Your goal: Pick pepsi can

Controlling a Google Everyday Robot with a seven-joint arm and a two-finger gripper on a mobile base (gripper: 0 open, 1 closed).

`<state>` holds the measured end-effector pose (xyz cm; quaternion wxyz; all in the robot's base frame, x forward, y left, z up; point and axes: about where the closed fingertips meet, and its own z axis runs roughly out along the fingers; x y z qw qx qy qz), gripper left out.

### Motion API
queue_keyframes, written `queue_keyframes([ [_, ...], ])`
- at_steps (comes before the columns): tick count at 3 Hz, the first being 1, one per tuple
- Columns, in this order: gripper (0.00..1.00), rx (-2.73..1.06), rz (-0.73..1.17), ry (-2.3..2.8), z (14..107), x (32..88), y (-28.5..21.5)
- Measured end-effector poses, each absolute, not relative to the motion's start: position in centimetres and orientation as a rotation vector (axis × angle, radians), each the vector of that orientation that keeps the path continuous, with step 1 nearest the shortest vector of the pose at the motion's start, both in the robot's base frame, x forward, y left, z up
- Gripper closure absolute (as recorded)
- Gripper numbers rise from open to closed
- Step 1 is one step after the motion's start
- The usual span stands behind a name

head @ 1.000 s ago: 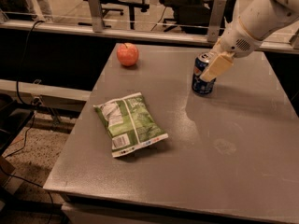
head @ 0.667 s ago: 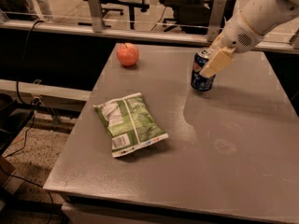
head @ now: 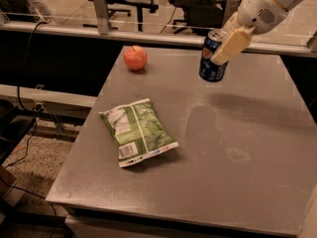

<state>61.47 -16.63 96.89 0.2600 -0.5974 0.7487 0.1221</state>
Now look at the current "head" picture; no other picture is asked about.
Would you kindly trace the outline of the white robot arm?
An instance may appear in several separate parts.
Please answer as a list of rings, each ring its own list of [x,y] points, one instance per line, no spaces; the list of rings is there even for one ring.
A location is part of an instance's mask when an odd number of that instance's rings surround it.
[[[222,27],[224,39],[211,61],[217,65],[226,63],[250,45],[253,35],[270,32],[302,1],[242,0],[238,11]]]

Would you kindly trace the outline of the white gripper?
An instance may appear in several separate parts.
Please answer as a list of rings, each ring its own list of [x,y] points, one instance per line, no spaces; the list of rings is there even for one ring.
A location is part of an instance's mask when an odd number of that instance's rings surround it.
[[[211,61],[217,65],[226,63],[250,45],[253,34],[270,32],[287,14],[277,0],[242,0],[238,13],[235,12],[222,27],[224,39]]]

